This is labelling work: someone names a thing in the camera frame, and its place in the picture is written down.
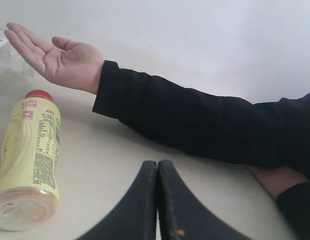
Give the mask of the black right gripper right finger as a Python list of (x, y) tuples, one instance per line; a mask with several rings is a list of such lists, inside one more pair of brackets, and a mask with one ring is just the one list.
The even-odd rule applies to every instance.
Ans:
[(185, 184), (173, 163), (157, 171), (157, 209), (163, 240), (248, 240), (208, 210)]

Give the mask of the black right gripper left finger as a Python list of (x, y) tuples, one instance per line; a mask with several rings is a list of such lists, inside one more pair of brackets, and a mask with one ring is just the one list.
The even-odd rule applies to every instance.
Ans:
[(144, 161), (117, 205), (80, 240), (154, 240), (157, 229), (155, 197), (157, 163)]

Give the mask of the black sleeved other forearm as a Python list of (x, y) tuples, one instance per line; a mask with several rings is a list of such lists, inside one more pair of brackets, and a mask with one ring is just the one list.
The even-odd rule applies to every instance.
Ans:
[(310, 182), (285, 190), (277, 197), (276, 204), (298, 238), (310, 240)]

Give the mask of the person's other resting hand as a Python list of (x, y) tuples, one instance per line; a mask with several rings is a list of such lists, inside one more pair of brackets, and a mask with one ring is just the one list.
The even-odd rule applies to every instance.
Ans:
[(263, 168), (245, 165), (245, 167), (275, 200), (280, 194), (289, 188), (297, 184), (309, 182), (303, 174), (288, 166)]

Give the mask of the person's open receiving hand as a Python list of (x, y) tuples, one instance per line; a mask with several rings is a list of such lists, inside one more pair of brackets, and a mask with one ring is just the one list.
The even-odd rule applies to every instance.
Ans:
[(11, 45), (47, 81), (97, 94), (105, 61), (97, 48), (58, 36), (48, 43), (20, 24), (6, 26), (4, 34)]

